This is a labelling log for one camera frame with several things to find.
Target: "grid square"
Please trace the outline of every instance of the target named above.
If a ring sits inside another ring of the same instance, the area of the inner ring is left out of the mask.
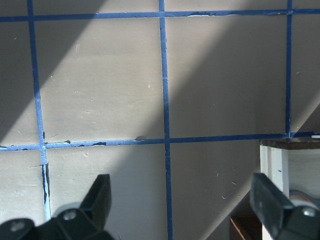
[[[37,144],[28,23],[0,23],[0,32],[0,145]]]
[[[15,17],[26,15],[28,15],[26,0],[0,1],[0,17]]]
[[[51,213],[65,204],[78,207],[97,175],[110,174],[105,229],[116,239],[167,239],[164,152],[163,145],[47,150]]]
[[[287,0],[166,0],[166,11],[286,9]]]
[[[320,9],[320,2],[314,0],[292,0],[294,9]]]
[[[291,131],[320,132],[319,15],[292,18]]]
[[[166,19],[170,135],[285,132],[286,17]]]
[[[155,18],[37,22],[45,141],[163,138],[159,35]]]
[[[0,153],[0,223],[28,218],[45,222],[42,167],[39,151]]]
[[[33,0],[35,15],[156,12],[158,0]]]
[[[174,238],[207,239],[250,190],[259,159],[256,140],[172,144]]]

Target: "gray floor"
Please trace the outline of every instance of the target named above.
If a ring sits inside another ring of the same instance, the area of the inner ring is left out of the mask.
[[[29,3],[34,22],[0,0],[0,223],[40,225],[110,174],[116,239],[171,240],[171,195],[175,240],[227,240],[229,216],[251,213],[258,139],[320,132],[318,14],[292,16],[290,49],[286,0]],[[199,12],[215,10],[245,12]]]

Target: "bolt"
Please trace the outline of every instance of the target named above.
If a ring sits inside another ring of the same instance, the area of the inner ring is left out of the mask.
[[[63,219],[66,221],[69,221],[69,220],[75,219],[76,216],[77,216],[77,213],[75,210],[69,210],[63,215]]]
[[[23,221],[14,221],[10,227],[11,232],[16,232],[25,227],[25,223]]]
[[[305,216],[313,218],[316,215],[316,210],[312,207],[306,206],[302,209],[302,213]]]

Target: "floor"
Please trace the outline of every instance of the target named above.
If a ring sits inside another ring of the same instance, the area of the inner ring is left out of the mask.
[[[320,132],[319,21],[313,0],[0,0],[0,223],[110,174],[117,240],[229,239],[259,139]]]

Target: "screw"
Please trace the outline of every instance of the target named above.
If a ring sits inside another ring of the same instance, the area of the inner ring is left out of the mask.
[[[316,210],[312,207],[306,206],[302,209],[302,213],[305,216],[313,218],[316,215]]]
[[[16,232],[25,227],[25,223],[23,221],[14,221],[10,227],[11,232]]]
[[[69,220],[75,219],[76,216],[77,216],[77,213],[75,210],[69,210],[63,215],[63,219],[66,221],[69,221]]]

